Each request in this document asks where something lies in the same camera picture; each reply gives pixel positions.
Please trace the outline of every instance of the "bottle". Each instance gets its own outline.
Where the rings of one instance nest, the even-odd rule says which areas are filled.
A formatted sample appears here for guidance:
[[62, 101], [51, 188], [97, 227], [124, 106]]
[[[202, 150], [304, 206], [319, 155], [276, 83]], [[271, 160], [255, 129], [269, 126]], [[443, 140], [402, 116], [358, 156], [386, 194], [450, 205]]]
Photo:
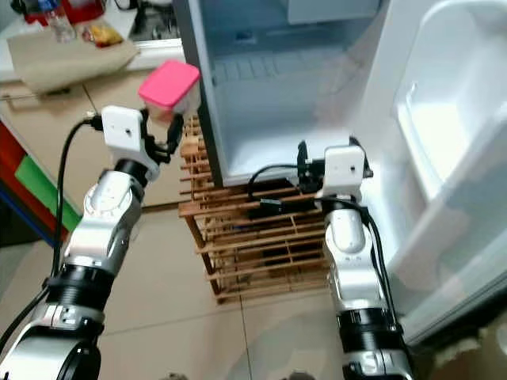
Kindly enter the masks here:
[[68, 42], [76, 38], [76, 31], [59, 0], [39, 0], [39, 7], [58, 42]]

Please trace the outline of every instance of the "plastic container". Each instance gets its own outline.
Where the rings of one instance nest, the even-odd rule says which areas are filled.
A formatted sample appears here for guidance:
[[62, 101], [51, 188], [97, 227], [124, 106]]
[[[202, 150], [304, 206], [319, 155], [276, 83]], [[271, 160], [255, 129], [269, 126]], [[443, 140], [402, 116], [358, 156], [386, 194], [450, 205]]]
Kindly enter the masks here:
[[165, 61], [139, 87], [150, 117], [171, 121], [173, 114], [193, 114], [200, 105], [199, 70], [187, 63]]
[[76, 38], [76, 31], [58, 0], [39, 0], [39, 6], [58, 42], [68, 42]]

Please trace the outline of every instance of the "wooden rack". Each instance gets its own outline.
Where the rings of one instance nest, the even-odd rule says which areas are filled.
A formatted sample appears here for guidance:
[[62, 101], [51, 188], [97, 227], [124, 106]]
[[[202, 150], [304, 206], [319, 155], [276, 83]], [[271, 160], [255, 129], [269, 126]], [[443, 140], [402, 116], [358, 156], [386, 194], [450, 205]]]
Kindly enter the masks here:
[[[180, 203], [203, 258], [217, 302], [323, 287], [328, 266], [322, 255], [323, 220], [319, 211], [251, 218], [259, 202], [249, 201], [246, 186], [217, 188], [197, 118], [184, 129], [181, 156], [190, 183], [190, 201]], [[307, 200], [289, 184], [264, 186], [255, 196]]]

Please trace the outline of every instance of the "pink lid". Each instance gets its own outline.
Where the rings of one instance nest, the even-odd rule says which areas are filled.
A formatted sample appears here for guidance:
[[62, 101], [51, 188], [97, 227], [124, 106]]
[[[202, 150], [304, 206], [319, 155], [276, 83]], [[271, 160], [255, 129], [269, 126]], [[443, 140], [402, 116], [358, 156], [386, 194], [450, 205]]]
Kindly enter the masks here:
[[199, 80], [199, 70], [187, 63], [165, 61], [139, 87], [139, 96], [154, 105], [172, 108]]

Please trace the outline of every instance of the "white refrigerator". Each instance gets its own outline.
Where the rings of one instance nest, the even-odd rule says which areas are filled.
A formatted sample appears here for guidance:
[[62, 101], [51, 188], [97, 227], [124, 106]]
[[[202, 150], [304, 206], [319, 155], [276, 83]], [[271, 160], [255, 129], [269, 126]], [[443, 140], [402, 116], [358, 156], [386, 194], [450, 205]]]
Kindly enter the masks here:
[[407, 343], [505, 294], [507, 0], [173, 3], [216, 184], [355, 135]]

